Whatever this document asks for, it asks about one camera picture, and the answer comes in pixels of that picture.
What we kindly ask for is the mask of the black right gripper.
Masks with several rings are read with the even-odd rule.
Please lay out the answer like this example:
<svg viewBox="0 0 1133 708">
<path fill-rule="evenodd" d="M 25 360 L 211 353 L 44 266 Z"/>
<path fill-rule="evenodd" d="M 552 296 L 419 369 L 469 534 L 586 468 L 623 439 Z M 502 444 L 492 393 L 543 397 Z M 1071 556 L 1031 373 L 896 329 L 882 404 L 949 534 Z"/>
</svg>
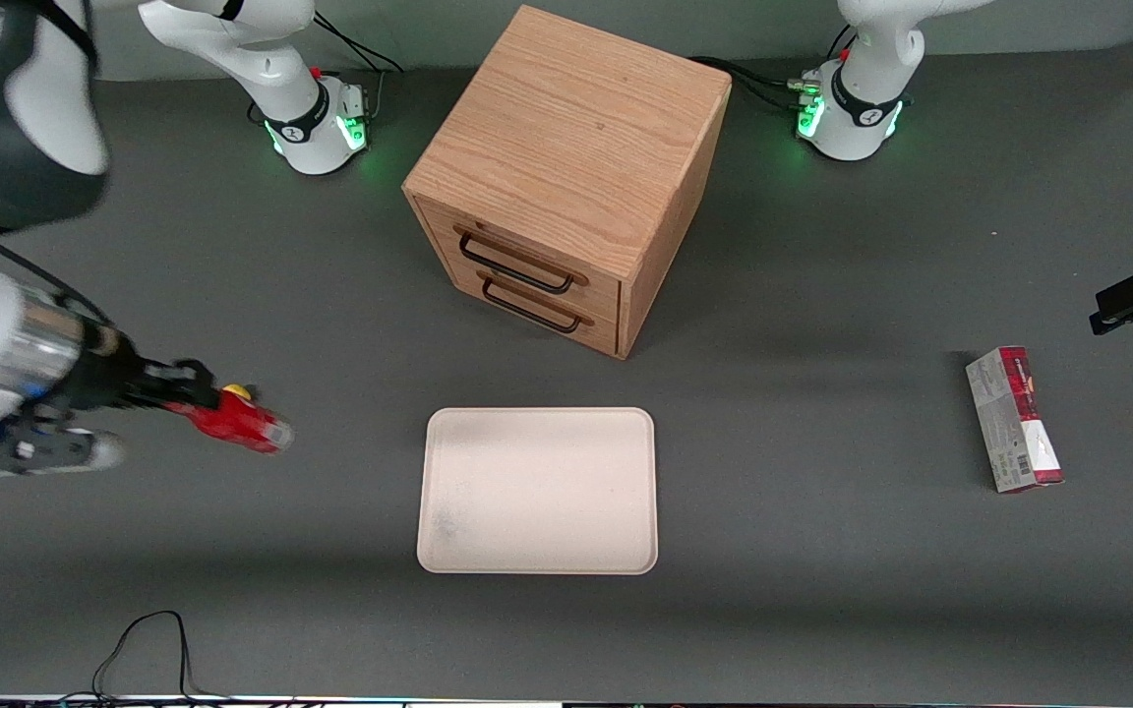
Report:
<svg viewBox="0 0 1133 708">
<path fill-rule="evenodd" d="M 214 376 L 199 360 L 157 362 L 140 357 L 130 336 L 86 334 L 60 381 L 60 402 L 75 411 L 153 407 L 193 416 L 206 408 Z"/>
</svg>

